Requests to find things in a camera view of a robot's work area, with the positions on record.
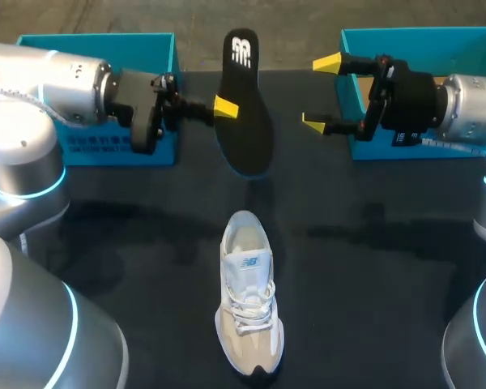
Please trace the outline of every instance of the table surface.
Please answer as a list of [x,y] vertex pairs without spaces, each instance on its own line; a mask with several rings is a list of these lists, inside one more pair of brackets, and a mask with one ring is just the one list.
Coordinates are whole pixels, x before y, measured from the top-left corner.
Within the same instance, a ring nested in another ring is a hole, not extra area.
[[[220,73],[184,79],[209,101]],[[331,77],[265,71],[260,87],[277,133],[267,179],[238,177],[198,124],[172,168],[70,169],[57,274],[123,329],[128,389],[253,386],[214,325],[221,237],[248,209],[271,240],[285,330],[267,386],[444,388],[444,314],[486,276],[471,227],[485,161],[353,162],[344,137],[301,123],[303,110],[338,114]]]

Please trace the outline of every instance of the insole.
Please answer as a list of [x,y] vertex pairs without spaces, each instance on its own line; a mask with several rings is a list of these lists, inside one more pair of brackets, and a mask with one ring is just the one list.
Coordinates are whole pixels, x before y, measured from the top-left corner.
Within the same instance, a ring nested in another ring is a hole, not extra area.
[[218,96],[238,106],[237,118],[215,118],[227,162],[245,177],[261,177],[274,150],[272,120],[258,88],[259,41],[252,30],[232,30],[224,40]]

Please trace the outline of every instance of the sneaker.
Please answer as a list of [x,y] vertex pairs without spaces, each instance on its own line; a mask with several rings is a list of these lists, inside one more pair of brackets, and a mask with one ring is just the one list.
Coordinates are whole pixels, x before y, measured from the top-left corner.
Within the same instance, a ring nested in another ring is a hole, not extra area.
[[272,251],[258,218],[236,212],[221,241],[221,305],[215,324],[231,365],[243,375],[273,373],[284,348]]

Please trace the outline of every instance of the gray floor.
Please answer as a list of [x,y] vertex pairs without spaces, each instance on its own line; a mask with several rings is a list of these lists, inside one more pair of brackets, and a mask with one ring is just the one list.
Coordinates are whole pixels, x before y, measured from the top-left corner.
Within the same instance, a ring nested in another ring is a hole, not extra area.
[[188,71],[218,70],[224,35],[236,27],[258,33],[262,69],[304,69],[338,49],[342,28],[476,25],[486,25],[486,0],[0,0],[0,42],[175,32]]

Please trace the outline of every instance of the shoe insole logo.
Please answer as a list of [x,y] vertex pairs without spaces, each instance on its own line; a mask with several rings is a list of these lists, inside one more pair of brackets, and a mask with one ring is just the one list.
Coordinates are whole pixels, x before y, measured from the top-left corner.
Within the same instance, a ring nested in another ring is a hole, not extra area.
[[239,63],[242,66],[250,69],[251,60],[250,42],[246,39],[238,38],[237,36],[232,39],[232,60]]

